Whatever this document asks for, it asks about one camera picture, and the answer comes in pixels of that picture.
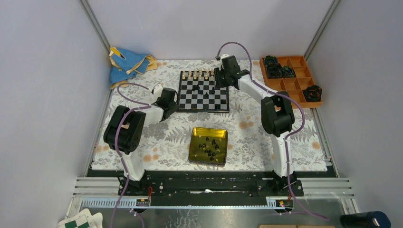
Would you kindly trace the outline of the black white chess board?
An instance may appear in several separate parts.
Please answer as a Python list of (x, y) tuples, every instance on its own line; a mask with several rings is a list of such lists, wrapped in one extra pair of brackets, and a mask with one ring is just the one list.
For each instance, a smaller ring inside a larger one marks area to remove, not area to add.
[[(192, 91), (193, 85), (199, 85), (200, 90)], [(229, 89), (227, 87), (215, 89), (215, 94), (211, 95), (210, 90), (215, 87), (214, 81), (179, 81), (179, 101), (178, 112), (180, 113), (228, 113), (230, 111)], [(205, 93), (209, 93), (208, 98), (204, 98)]]

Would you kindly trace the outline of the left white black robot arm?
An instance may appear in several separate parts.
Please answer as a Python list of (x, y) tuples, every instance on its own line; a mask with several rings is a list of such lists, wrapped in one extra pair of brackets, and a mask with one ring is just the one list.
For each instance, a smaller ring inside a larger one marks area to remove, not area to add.
[(104, 142), (121, 160), (126, 181), (124, 189), (135, 195), (142, 195), (149, 188), (144, 176), (146, 170), (135, 152), (143, 128), (166, 120), (178, 110), (179, 95), (174, 89), (157, 85), (151, 93), (155, 98), (151, 104), (141, 102), (134, 108), (119, 105), (104, 132)]

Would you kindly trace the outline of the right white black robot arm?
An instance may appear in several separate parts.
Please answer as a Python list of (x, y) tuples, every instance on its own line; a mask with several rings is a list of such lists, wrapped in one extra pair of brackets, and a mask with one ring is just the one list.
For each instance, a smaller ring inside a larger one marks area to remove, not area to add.
[(255, 80), (251, 76), (251, 71), (240, 69), (233, 55), (217, 55), (216, 59), (220, 61), (220, 66), (214, 69), (215, 86), (217, 88), (232, 86), (260, 103), (261, 125), (271, 138), (275, 155), (273, 171), (276, 176), (269, 182), (268, 187), (277, 195), (286, 195), (296, 182), (295, 173), (290, 170), (289, 154), (284, 139), (295, 122), (288, 93), (277, 92)]

